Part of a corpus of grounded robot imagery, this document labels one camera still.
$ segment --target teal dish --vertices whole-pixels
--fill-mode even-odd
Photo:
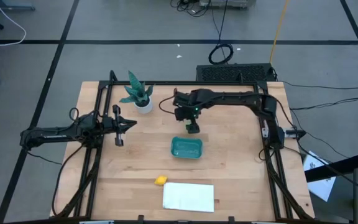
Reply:
[[[185,159],[199,159],[203,153],[203,142],[200,139],[174,137],[171,153],[173,156]]]

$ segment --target white paper sheet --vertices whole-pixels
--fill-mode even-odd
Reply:
[[[162,207],[196,212],[214,212],[214,186],[166,183]]]
[[[323,164],[320,161],[307,155],[306,159],[303,163],[303,170],[304,171],[310,170],[312,168],[317,168],[322,165]],[[308,183],[308,188],[313,194],[315,194],[316,196],[318,196],[319,198],[321,198],[327,202],[328,198],[329,198],[329,194],[331,193],[331,190],[333,189],[334,182],[335,182],[335,177],[325,179],[325,180],[317,180],[317,181]]]

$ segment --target white pot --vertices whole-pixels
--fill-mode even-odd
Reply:
[[[153,103],[152,103],[152,98],[151,98],[151,96],[149,96],[149,103],[148,103],[148,105],[147,106],[144,106],[144,107],[140,107],[140,106],[137,106],[136,105],[136,103],[134,103],[135,104],[135,107],[136,107],[136,109],[137,109],[137,111],[139,112],[139,113],[141,113],[141,114],[147,114],[147,113],[149,113],[150,111],[152,111],[152,109],[153,109]]]

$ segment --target black metal frame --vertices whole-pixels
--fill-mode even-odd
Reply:
[[[109,81],[100,81],[99,85],[98,85],[98,92],[96,94],[96,101],[95,101],[94,109],[98,110],[101,106],[103,91],[104,91],[104,89],[107,89],[106,99],[104,102],[103,116],[106,116],[108,113],[113,86],[114,85],[129,85],[128,81],[118,81],[117,78],[115,77],[115,75],[111,75],[111,79],[112,80],[109,80]],[[239,82],[153,81],[153,82],[146,82],[146,84],[147,85],[150,85],[150,84],[175,85],[175,86],[180,86],[180,85],[236,85],[236,86],[243,85],[243,86],[252,86],[255,92],[259,92],[259,89],[261,88],[261,89],[263,89],[264,94],[268,94],[266,82],[242,83],[241,80]],[[260,123],[260,130],[262,130],[264,123],[263,123],[262,119],[260,119],[260,118],[259,118],[259,123]],[[81,173],[81,179],[80,179],[80,186],[83,186],[83,184],[85,182],[90,182],[89,197],[88,197],[88,202],[87,202],[87,206],[86,206],[85,216],[80,216],[81,204],[83,201],[83,197],[81,195],[79,197],[79,200],[76,201],[73,217],[68,218],[67,215],[65,215],[64,217],[55,217],[55,218],[49,219],[49,220],[33,220],[33,221],[17,222],[17,223],[22,223],[22,224],[25,224],[25,223],[78,223],[80,221],[90,220],[90,217],[92,215],[92,209],[93,209],[94,195],[96,192],[96,183],[97,183],[97,178],[98,178],[100,157],[101,157],[101,152],[103,150],[103,136],[102,136],[101,140],[102,140],[102,145],[100,145],[100,147],[95,148],[96,156],[94,159],[92,170],[94,169],[94,171],[96,171],[96,173],[93,174],[92,176],[87,173],[88,173],[89,164],[91,162],[90,161],[91,160],[91,151],[93,149],[87,148],[86,153],[85,153],[85,158],[84,158],[84,163],[83,163],[83,168],[82,168],[82,173]],[[265,150],[265,157],[266,158],[270,157],[269,150]],[[275,151],[275,158],[276,158],[276,162],[277,162],[278,176],[280,177],[280,180],[281,180],[283,186],[286,188],[287,183],[285,181],[285,173],[284,173],[284,168],[283,168],[280,151]],[[21,173],[21,169],[24,165],[24,162],[25,162],[25,154],[24,154],[24,156],[19,156],[19,158],[17,160],[17,164],[15,166],[14,173],[12,174],[9,186],[8,186],[6,194],[4,196],[4,200],[2,201],[2,204],[0,207],[0,223],[3,223],[5,214],[7,213],[7,209],[9,207],[9,203],[13,196],[13,191],[15,189],[17,181],[19,180],[19,176]],[[274,170],[274,167],[273,167],[271,161],[266,162],[266,165],[267,165],[266,168],[268,170],[269,169]],[[311,220],[294,220],[293,215],[292,215],[291,205],[285,197],[283,197],[283,200],[284,200],[284,204],[285,204],[285,213],[286,213],[287,217],[282,218],[281,214],[280,214],[280,206],[278,204],[276,183],[270,175],[268,176],[268,179],[269,179],[269,185],[270,185],[270,194],[272,196],[272,207],[273,207],[273,212],[275,215],[276,222],[291,222],[291,223],[315,223],[316,222],[313,220],[312,221]],[[142,215],[139,215],[139,217],[140,217],[139,219],[142,219],[141,220],[142,223],[150,223],[150,224],[152,224],[152,223],[155,223],[155,224],[178,223],[178,221],[143,221],[144,217]],[[228,217],[228,218],[229,218],[229,223],[236,223],[236,224],[250,223],[250,222],[235,222],[234,217]],[[114,222],[115,223],[139,223],[140,221],[139,220],[115,220]],[[195,223],[218,224],[218,223],[227,223],[227,222],[193,222],[192,221],[191,223],[193,223],[193,224],[195,224]]]

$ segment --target wooden table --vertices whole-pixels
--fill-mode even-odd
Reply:
[[[98,82],[82,84],[77,103],[80,114],[93,110],[97,87]],[[197,120],[201,132],[187,134],[184,122],[176,121],[174,115],[158,108],[162,99],[172,96],[175,87],[181,92],[197,88],[253,91],[250,86],[158,85],[152,95],[152,112],[139,114],[133,104],[119,103],[127,96],[124,86],[113,86],[111,105],[119,105],[121,115],[136,120],[137,125],[123,135],[124,147],[115,146],[115,134],[104,138],[92,219],[136,220],[138,215],[144,215],[146,220],[227,221],[228,216],[234,216],[236,221],[273,221],[266,165],[258,158],[262,149],[258,118],[245,106],[214,106],[203,110]],[[268,91],[282,102],[290,115],[283,83],[268,83]],[[169,111],[174,109],[171,100],[163,103],[162,107]],[[114,116],[111,108],[109,116]],[[277,118],[281,127],[290,127],[279,106]],[[201,158],[173,157],[170,146],[174,136],[202,139]],[[285,145],[298,150],[295,140],[286,139]],[[77,142],[68,143],[65,158],[78,146]],[[55,202],[57,211],[66,205],[78,188],[84,154],[85,150],[80,151],[63,170]],[[282,149],[282,161],[289,191],[313,217],[299,154]],[[163,209],[163,187],[154,185],[159,175],[166,175],[169,182],[213,184],[214,213]],[[278,197],[282,217],[285,217],[279,189]],[[81,214],[85,214],[87,198],[88,193],[85,193]]]

